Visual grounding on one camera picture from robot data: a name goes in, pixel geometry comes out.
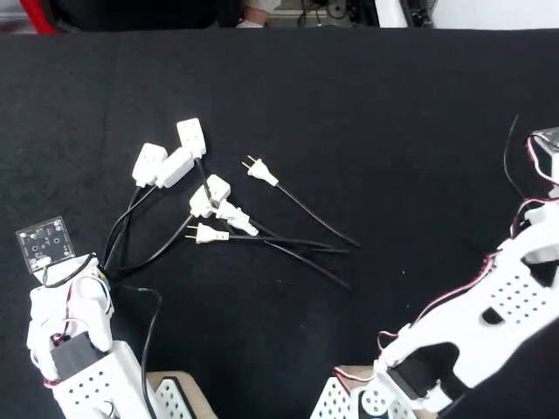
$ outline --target black fabric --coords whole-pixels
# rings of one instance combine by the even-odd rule
[[[344,292],[272,248],[186,239],[129,279],[164,297],[149,370],[193,374],[220,417],[307,417],[331,368],[369,364],[397,330],[478,272],[520,198],[543,193],[522,140],[559,125],[558,31],[169,31],[0,38],[3,417],[60,417],[25,348],[38,285],[14,232],[63,216],[79,254],[100,252],[134,191],[144,141],[172,151],[201,119],[204,165],[271,230],[340,244],[239,161],[264,157],[304,202],[363,247],[317,257]],[[156,193],[132,227],[131,261],[180,225],[194,172]],[[141,349],[153,302],[115,296],[114,334]],[[558,417],[558,325],[449,418]]]

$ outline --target white plug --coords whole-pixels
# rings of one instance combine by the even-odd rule
[[[219,231],[212,229],[209,225],[198,223],[198,226],[188,225],[187,228],[196,230],[196,236],[185,236],[186,238],[195,238],[196,244],[215,242],[217,240],[226,242],[229,240],[227,231]]]
[[[176,129],[183,147],[192,153],[193,158],[201,159],[206,154],[206,142],[200,120],[198,118],[181,120],[176,123]]]
[[[216,175],[208,177],[208,189],[210,190],[211,199],[216,203],[221,203],[231,194],[231,186],[229,183]],[[189,204],[190,214],[195,217],[202,216],[208,218],[213,212],[213,207],[210,201],[208,201],[208,196],[206,195],[203,185],[198,188],[190,198]]]
[[[276,186],[278,184],[278,178],[270,172],[268,167],[264,164],[262,159],[254,159],[251,156],[247,155],[249,159],[252,160],[252,166],[248,165],[244,161],[242,161],[243,166],[248,168],[247,174],[252,177],[256,177],[257,179],[261,179],[263,181],[268,182],[272,186]]]
[[[190,151],[179,147],[160,165],[155,185],[158,188],[170,188],[189,173],[193,167],[194,160],[192,160]]]
[[[136,186],[144,188],[146,185],[153,185],[157,178],[157,171],[166,158],[167,150],[164,147],[146,142],[132,170]]]
[[[250,223],[250,217],[242,209],[235,208],[232,203],[224,199],[218,209],[214,209],[216,218],[223,219],[237,230],[242,230],[250,236],[257,236],[259,231]]]

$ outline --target white wire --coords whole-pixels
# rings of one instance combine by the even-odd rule
[[[540,139],[542,139],[543,141],[548,141],[544,136],[540,135],[540,134],[532,134],[528,137],[528,139],[526,140],[526,148],[528,150],[528,155],[530,156],[530,159],[532,160],[532,162],[534,163],[534,168],[535,168],[535,172],[541,176],[543,179],[545,179],[548,182],[553,183],[554,185],[559,186],[559,183],[557,183],[553,177],[546,175],[545,173],[542,172],[542,170],[540,169],[540,161],[538,160],[538,156],[535,154],[534,151],[534,146],[532,145],[532,138],[533,137],[538,137]]]
[[[369,382],[376,377],[375,373],[373,373],[373,375],[367,378],[358,377],[357,375],[346,373],[343,369],[339,367],[335,367],[334,372],[341,375],[343,378],[347,378],[348,380],[359,381],[359,382]]]
[[[94,275],[81,275],[73,279],[70,286],[74,286],[77,281],[83,278],[93,279],[103,287],[103,290],[105,291],[105,295],[107,296],[107,307],[105,307],[105,314],[108,314],[108,312],[111,310],[111,306],[113,305],[113,301],[111,300],[111,293],[108,290],[108,285],[101,278],[95,277]]]
[[[429,303],[429,305],[427,305],[427,307],[423,309],[423,311],[418,315],[418,317],[414,320],[414,322],[411,323],[411,325],[412,326],[415,325],[423,316],[425,316],[425,314],[431,309],[431,307],[435,306],[437,303],[439,303],[439,302],[441,302],[445,299],[448,299],[451,296],[458,294],[459,292],[469,290],[474,285],[477,285],[491,270],[491,267],[493,266],[493,259],[494,259],[494,254],[487,257],[487,262],[483,266],[481,272],[471,282],[469,282],[465,285],[462,285],[458,288],[455,288],[455,289],[453,289],[449,292],[446,292],[443,295],[441,295],[440,297],[438,297],[437,299],[434,299],[431,303]]]
[[[514,216],[513,222],[510,224],[510,227],[508,229],[508,231],[510,232],[510,237],[515,237],[516,236],[516,228],[517,228],[517,224],[519,222],[518,218],[522,212],[522,210],[524,210],[524,208],[529,205],[530,203],[541,203],[541,204],[545,204],[545,203],[556,203],[557,201],[559,201],[559,198],[529,198],[529,199],[525,199],[520,207],[518,207],[518,210],[516,211],[516,215]]]
[[[388,336],[389,338],[397,338],[398,337],[398,333],[391,333],[391,332],[387,332],[386,330],[381,330],[377,335],[376,335],[376,345],[378,346],[379,351],[383,351],[384,347],[383,345],[381,345],[381,336]]]

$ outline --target black cable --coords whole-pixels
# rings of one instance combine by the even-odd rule
[[[156,189],[157,189],[157,187],[155,185],[152,186],[142,198],[140,198],[134,205],[132,205],[130,208],[128,208],[124,212],[124,214],[119,216],[118,219],[114,222],[113,228],[111,229],[111,232],[109,233],[108,238],[107,238],[107,242],[105,243],[105,253],[104,253],[105,257],[103,258],[103,260],[107,260],[107,258],[108,258],[108,253],[110,252],[111,243],[113,242],[113,234],[116,232],[116,229],[119,226],[119,224],[122,223],[122,221],[125,218],[127,218],[127,215],[130,214],[132,211],[134,211],[138,207],[138,205],[143,203],[146,200],[146,198],[148,196],[150,196],[151,193]]]
[[[208,178],[206,177],[206,172],[204,171],[204,166],[202,166],[202,161],[200,159],[194,159],[194,163],[196,164],[196,169],[198,174],[200,174],[200,178],[202,179],[202,184],[204,186],[204,191],[206,192],[206,197],[210,202],[211,206],[213,206],[213,199],[211,199],[211,192],[210,187],[208,186]]]
[[[47,265],[45,267],[45,273],[43,273],[43,286],[45,288],[58,288],[59,286],[62,286],[64,284],[66,284],[69,280],[75,278],[80,272],[82,272],[84,269],[87,268],[87,265],[89,264],[89,262],[91,262],[91,259],[93,259],[93,257],[95,256],[95,253],[90,253],[89,255],[87,255],[86,260],[84,261],[83,264],[81,264],[78,269],[76,269],[74,272],[72,272],[70,275],[68,275],[67,277],[65,277],[64,279],[62,279],[61,281],[52,284],[52,285],[48,285],[46,283],[48,277],[48,269],[49,269],[49,265]]]
[[[517,114],[514,117],[514,121],[513,124],[510,126],[510,128],[508,129],[508,136],[507,136],[507,142],[505,143],[505,149],[503,150],[503,169],[505,170],[505,176],[508,179],[508,183],[510,183],[510,185],[514,188],[514,190],[516,191],[516,193],[520,196],[521,199],[526,199],[526,197],[524,196],[524,194],[522,193],[522,190],[520,189],[520,187],[516,184],[516,182],[514,181],[513,177],[510,175],[510,172],[508,171],[508,157],[509,157],[509,149],[510,149],[510,142],[511,139],[513,138],[513,132],[514,129],[516,128],[516,122],[518,122],[518,119],[520,118],[520,115]]]
[[[130,203],[128,204],[128,209],[130,209],[136,202],[136,199],[138,199],[138,195],[141,192],[141,188],[137,187],[134,191],[134,194],[132,194],[132,198],[130,198]],[[103,265],[108,267],[111,264],[111,261],[113,260],[114,255],[116,254],[116,250],[119,247],[119,244],[121,244],[122,239],[125,236],[125,233],[130,225],[130,217],[131,215],[128,214],[127,217],[124,219],[124,224],[122,225],[122,229],[121,232],[119,233],[119,235],[116,237],[116,239],[114,240],[113,245],[111,246],[111,250],[108,253],[108,255],[104,255],[104,262]]]
[[[151,288],[136,288],[135,286],[130,285],[120,285],[118,284],[115,288],[126,288],[132,291],[138,292],[149,292],[155,295],[157,299],[157,306],[155,307],[154,313],[151,316],[151,321],[149,323],[148,334],[146,336],[146,343],[143,346],[143,350],[141,351],[141,392],[143,394],[143,400],[146,403],[146,407],[148,408],[149,415],[152,419],[157,419],[157,415],[155,414],[154,407],[151,405],[151,401],[149,400],[148,396],[148,373],[147,373],[147,363],[148,363],[148,352],[149,352],[149,344],[151,343],[151,338],[153,336],[153,332],[155,329],[155,322],[157,321],[157,316],[159,316],[159,312],[161,311],[161,306],[163,304],[163,297],[162,295]]]
[[[253,218],[251,218],[251,224],[260,231],[264,231],[268,236],[272,236],[272,237],[281,237],[278,233],[266,228],[264,225],[254,221]],[[311,251],[315,251],[315,252],[319,252],[319,253],[343,253],[343,254],[347,254],[349,253],[349,251],[347,249],[337,249],[335,247],[330,246],[329,248],[318,248],[318,249],[310,249]]]
[[[261,242],[273,242],[273,243],[285,243],[285,244],[301,244],[304,246],[314,246],[322,249],[332,249],[330,244],[324,244],[321,242],[315,242],[314,240],[304,240],[301,238],[284,238],[275,236],[238,236],[229,235],[230,240],[247,240],[247,241],[261,241]]]
[[[334,273],[327,271],[326,269],[324,269],[322,266],[316,264],[315,262],[313,262],[312,260],[309,260],[305,257],[302,257],[299,253],[296,253],[294,251],[291,251],[289,249],[286,249],[285,247],[281,247],[278,246],[276,243],[272,243],[272,242],[266,242],[268,243],[268,245],[275,247],[276,249],[278,249],[279,251],[283,251],[284,253],[287,253],[290,256],[293,256],[296,259],[299,259],[301,262],[303,262],[304,264],[310,266],[311,268],[314,268],[315,270],[317,270],[318,272],[320,272],[322,275],[324,275],[325,277],[333,280],[337,285],[341,286],[342,288],[345,288],[348,291],[351,291],[351,285],[348,284],[347,282],[345,282],[344,280],[338,278],[336,275],[334,275]]]
[[[118,268],[112,268],[113,271],[135,271],[137,269],[143,268],[144,266],[147,266],[148,264],[151,264],[154,260],[156,260],[158,257],[160,257],[176,241],[176,239],[181,235],[183,230],[190,223],[190,221],[192,221],[193,218],[194,218],[194,216],[192,216],[190,214],[186,218],[186,220],[184,220],[184,222],[181,224],[181,226],[173,233],[173,236],[171,236],[170,239],[167,240],[167,242],[165,242],[165,244],[161,248],[159,248],[158,251],[156,251],[153,255],[151,255],[149,258],[147,258],[143,262],[141,262],[139,264],[132,265],[132,266],[120,266]]]
[[[286,194],[294,203],[296,203],[297,205],[299,205],[302,209],[304,209],[312,218],[314,218],[316,221],[318,221],[320,224],[322,224],[324,227],[326,227],[327,229],[329,229],[330,231],[332,231],[334,234],[336,234],[339,238],[342,238],[343,240],[345,240],[348,243],[353,244],[355,247],[361,247],[361,245],[359,243],[357,243],[353,238],[345,236],[344,234],[342,234],[340,231],[336,230],[334,227],[332,227],[330,224],[328,224],[326,221],[324,221],[322,218],[320,218],[319,216],[317,216],[312,210],[310,210],[304,203],[302,203],[295,195],[293,195],[291,192],[289,192],[287,189],[285,189],[283,186],[281,186],[279,183],[276,185],[276,187],[282,191],[284,194]]]

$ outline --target red chair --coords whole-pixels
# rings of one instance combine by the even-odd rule
[[[19,0],[37,33],[59,33],[47,20],[41,0]]]

